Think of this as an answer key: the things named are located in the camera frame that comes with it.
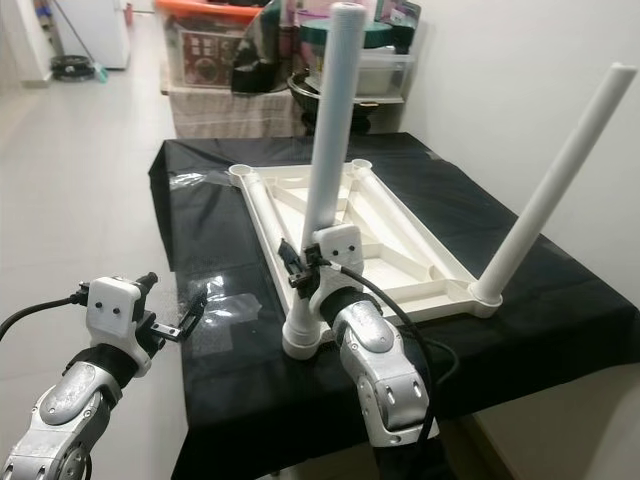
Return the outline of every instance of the black cloth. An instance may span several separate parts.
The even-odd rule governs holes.
[[[212,470],[256,478],[367,439],[354,385],[336,348],[324,345],[307,362],[282,352],[284,316],[275,286],[242,193],[225,174],[234,163],[308,164],[312,142],[166,141],[150,171],[179,295],[186,300],[204,282],[218,292],[221,305],[183,346],[189,433],[174,479]],[[408,134],[353,137],[348,158],[370,160],[374,172],[476,278],[515,220]],[[198,173],[206,177],[194,180]],[[541,237],[493,317],[457,315],[419,325],[461,360],[460,372],[441,390],[437,417],[469,414],[635,362],[639,326],[632,304]],[[405,343],[407,356],[422,369],[415,342]],[[434,357],[436,374],[442,374],[449,359],[438,350]]]

